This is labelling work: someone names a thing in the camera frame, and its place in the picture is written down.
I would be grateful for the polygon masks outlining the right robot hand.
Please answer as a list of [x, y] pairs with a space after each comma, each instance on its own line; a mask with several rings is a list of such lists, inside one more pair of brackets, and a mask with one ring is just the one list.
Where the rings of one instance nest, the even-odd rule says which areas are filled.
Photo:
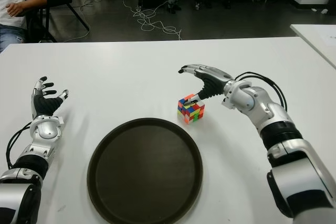
[[204, 84], [201, 91], [193, 95], [191, 98], [188, 98], [184, 102], [184, 105], [190, 105], [204, 99], [223, 94], [225, 85], [233, 80], [231, 75], [223, 72], [222, 70], [200, 64], [184, 65], [180, 68], [178, 73], [190, 73], [201, 79]]

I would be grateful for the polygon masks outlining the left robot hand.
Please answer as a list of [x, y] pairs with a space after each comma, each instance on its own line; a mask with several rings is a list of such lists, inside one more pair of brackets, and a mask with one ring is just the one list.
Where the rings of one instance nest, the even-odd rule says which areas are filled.
[[39, 116], [53, 116], [54, 112], [68, 98], [69, 90], [64, 90], [59, 96], [54, 98], [46, 98], [48, 95], [54, 95], [56, 90], [46, 90], [54, 86], [53, 82], [46, 83], [47, 77], [41, 77], [35, 83], [31, 95], [32, 119]]

